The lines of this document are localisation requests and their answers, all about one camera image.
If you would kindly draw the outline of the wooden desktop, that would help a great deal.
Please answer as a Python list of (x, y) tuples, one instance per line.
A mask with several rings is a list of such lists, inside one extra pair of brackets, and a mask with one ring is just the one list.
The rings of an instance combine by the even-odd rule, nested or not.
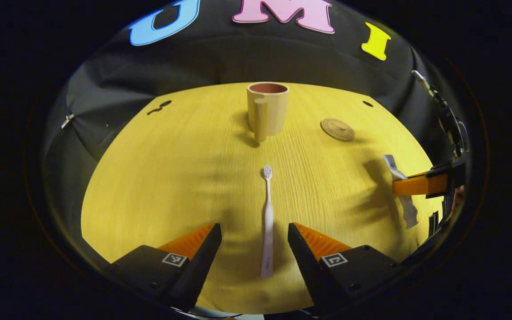
[[(432, 166), (412, 134), (375, 99), (288, 83), (283, 130), (255, 144), (247, 122), (247, 84), (159, 96), (106, 150), (81, 209), (83, 238), (112, 263), (140, 245), (161, 246), (220, 223), (222, 243), (197, 304), (236, 314), (279, 313), (312, 305), (287, 242), (295, 222), (402, 261), (428, 237), (442, 198), (415, 196), (418, 224), (406, 228), (382, 155), (411, 176)], [(336, 118), (350, 142), (320, 127)], [(266, 182), (272, 168), (273, 273), (260, 276)]]

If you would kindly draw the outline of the beige cup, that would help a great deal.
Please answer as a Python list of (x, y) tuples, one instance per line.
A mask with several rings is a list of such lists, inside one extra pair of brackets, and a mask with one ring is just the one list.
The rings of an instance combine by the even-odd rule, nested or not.
[(280, 83), (256, 82), (247, 87), (248, 127), (256, 143), (279, 134), (286, 121), (290, 89)]

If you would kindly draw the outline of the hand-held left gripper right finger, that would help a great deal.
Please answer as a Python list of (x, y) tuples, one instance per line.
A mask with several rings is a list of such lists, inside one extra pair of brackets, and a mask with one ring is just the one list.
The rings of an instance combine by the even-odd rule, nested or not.
[(287, 240), (319, 314), (350, 306), (404, 271), (372, 246), (352, 248), (299, 223), (289, 224)]

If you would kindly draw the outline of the white toothpaste tube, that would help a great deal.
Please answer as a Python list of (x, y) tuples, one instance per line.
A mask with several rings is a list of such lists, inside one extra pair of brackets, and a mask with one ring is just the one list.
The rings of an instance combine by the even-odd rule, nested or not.
[[(382, 155), (382, 158), (391, 172), (393, 182), (407, 179), (407, 176), (398, 170), (396, 161), (392, 155)], [(416, 209), (411, 195), (398, 195), (398, 199), (403, 208), (406, 228), (414, 227), (418, 224), (418, 209)]]

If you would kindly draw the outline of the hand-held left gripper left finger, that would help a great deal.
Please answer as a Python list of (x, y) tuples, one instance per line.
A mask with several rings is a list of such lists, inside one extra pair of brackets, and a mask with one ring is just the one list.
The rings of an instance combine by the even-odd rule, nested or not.
[(147, 300), (189, 311), (221, 241), (221, 225), (208, 224), (157, 248), (141, 245), (111, 263), (107, 274)]

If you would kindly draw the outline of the round cork coaster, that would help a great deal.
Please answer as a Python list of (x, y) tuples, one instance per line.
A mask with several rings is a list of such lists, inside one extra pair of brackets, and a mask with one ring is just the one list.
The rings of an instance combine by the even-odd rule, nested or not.
[(320, 122), (321, 129), (332, 138), (344, 142), (354, 140), (356, 134), (351, 126), (336, 118), (325, 118)]

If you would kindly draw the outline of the pink toothbrush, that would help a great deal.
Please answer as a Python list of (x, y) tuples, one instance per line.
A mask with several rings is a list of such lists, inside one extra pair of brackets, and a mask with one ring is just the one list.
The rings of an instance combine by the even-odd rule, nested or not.
[(266, 202), (264, 206), (264, 240), (260, 276), (262, 278), (269, 278), (273, 273), (274, 208), (272, 204), (271, 186), (273, 176), (272, 168), (268, 165), (264, 166), (262, 174), (266, 182)]

